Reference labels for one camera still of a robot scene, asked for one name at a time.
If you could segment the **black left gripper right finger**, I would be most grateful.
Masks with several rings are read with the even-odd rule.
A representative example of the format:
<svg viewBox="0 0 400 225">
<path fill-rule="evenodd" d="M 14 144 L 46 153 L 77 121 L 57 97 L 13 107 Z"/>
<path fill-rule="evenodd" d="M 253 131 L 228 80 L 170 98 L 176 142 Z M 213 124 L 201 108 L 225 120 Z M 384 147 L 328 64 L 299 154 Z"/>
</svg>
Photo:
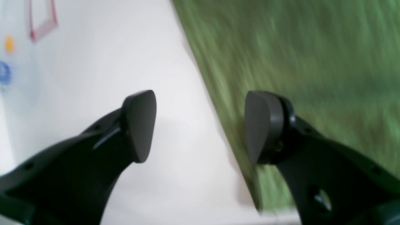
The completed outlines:
<svg viewBox="0 0 400 225">
<path fill-rule="evenodd" d="M 288 99 L 249 91 L 245 124 L 250 160 L 279 170 L 303 225 L 399 224 L 399 180 L 323 137 L 296 116 Z"/>
</svg>

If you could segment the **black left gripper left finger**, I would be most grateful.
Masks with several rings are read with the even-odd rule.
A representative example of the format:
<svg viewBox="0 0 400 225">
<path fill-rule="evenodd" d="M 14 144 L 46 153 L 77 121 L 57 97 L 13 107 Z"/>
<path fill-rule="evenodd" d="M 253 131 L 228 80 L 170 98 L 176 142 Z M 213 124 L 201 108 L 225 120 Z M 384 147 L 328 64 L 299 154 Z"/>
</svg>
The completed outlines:
<svg viewBox="0 0 400 225">
<path fill-rule="evenodd" d="M 154 91 L 122 106 L 81 134 L 54 144 L 1 176 L 1 215 L 25 225 L 99 225 L 114 185 L 149 156 Z"/>
</svg>

